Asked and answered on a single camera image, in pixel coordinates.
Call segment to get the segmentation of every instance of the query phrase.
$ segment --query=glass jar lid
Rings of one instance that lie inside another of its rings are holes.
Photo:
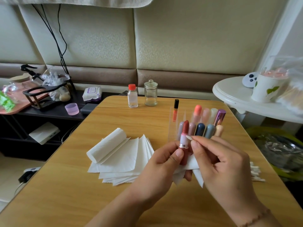
[[[149,80],[148,82],[144,83],[144,87],[146,89],[155,89],[158,86],[158,83],[154,82],[153,80]]]

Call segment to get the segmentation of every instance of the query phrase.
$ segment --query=paper cup with leaf print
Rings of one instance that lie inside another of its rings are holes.
[[[258,75],[251,98],[260,103],[269,103],[277,95],[280,87],[286,82],[288,76],[280,78]]]

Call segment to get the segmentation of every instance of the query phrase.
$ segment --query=person's left hand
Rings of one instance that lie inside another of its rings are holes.
[[[128,188],[143,202],[144,208],[151,208],[162,198],[172,185],[172,175],[178,168],[184,152],[178,149],[179,141],[169,142],[157,149],[139,177]],[[191,181],[192,171],[187,170],[184,178]]]

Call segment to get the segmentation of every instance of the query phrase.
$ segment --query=beaded bracelet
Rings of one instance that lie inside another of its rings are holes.
[[[267,209],[267,210],[263,211],[262,213],[260,213],[258,215],[258,217],[252,219],[250,222],[247,222],[244,225],[240,225],[239,227],[248,227],[248,226],[251,226],[252,224],[255,224],[257,221],[259,221],[260,219],[262,219],[263,217],[265,217],[269,213],[270,213],[270,209]]]

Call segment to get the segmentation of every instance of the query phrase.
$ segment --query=wooden table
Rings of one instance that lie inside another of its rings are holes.
[[[91,161],[86,152],[117,127],[128,137],[144,133],[153,148],[167,141],[169,109],[174,99],[159,98],[156,107],[130,109],[126,96],[110,96],[85,119],[54,153],[21,192],[0,214],[0,226],[83,226],[128,184],[113,187],[102,183],[98,174],[87,173]],[[227,111],[223,138],[246,151],[261,168],[265,183],[254,182],[260,200],[284,226],[302,226],[303,211],[262,156],[240,123],[222,102],[180,99],[179,106],[193,109],[196,104]],[[138,226],[234,226],[233,222],[196,179],[185,180],[171,189],[152,209],[145,212]]]

